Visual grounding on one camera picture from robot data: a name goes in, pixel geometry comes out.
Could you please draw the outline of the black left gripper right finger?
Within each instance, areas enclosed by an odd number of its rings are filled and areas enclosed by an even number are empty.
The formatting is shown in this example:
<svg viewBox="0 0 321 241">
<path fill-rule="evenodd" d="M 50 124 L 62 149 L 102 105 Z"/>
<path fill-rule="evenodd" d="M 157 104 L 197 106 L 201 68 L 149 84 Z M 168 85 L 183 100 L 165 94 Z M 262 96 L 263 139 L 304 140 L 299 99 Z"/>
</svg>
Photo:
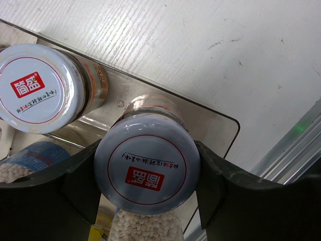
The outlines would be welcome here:
<svg viewBox="0 0 321 241">
<path fill-rule="evenodd" d="M 208 240 L 320 240 L 320 170 L 279 184 L 221 158 L 196 142 L 196 194 Z"/>
</svg>

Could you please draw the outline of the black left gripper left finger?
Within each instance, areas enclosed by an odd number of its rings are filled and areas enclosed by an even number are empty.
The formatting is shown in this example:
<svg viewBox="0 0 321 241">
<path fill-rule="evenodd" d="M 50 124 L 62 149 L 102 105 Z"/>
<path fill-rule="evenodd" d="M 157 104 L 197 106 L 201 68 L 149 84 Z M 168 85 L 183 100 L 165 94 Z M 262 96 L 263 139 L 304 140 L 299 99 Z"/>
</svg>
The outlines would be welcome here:
<svg viewBox="0 0 321 241">
<path fill-rule="evenodd" d="M 88 240 L 101 192 L 98 142 L 47 169 L 1 184 L 1 240 Z"/>
</svg>

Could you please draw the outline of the blue label sesame shaker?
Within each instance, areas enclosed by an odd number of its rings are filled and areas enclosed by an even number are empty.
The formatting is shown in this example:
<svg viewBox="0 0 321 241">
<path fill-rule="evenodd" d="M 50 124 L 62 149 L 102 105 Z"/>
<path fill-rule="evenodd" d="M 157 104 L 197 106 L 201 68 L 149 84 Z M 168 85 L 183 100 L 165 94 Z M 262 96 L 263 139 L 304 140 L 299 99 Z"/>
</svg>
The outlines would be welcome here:
<svg viewBox="0 0 321 241">
<path fill-rule="evenodd" d="M 35 142 L 1 161 L 1 183 L 12 183 L 69 157 L 69 152 L 58 144 Z"/>
<path fill-rule="evenodd" d="M 184 240 L 183 229 L 174 211 L 158 215 L 138 215 L 118 210 L 109 240 Z"/>
</svg>

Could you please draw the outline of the brown spice jar white lid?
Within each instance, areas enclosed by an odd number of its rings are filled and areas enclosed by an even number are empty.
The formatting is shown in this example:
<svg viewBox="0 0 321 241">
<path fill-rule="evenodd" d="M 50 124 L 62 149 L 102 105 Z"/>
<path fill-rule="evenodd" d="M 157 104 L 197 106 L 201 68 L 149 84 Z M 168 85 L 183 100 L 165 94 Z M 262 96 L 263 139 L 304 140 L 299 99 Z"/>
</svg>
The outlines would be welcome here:
<svg viewBox="0 0 321 241">
<path fill-rule="evenodd" d="M 94 61 L 39 44 L 1 49 L 1 118 L 17 130 L 59 130 L 99 108 L 107 93 L 107 74 Z"/>
</svg>

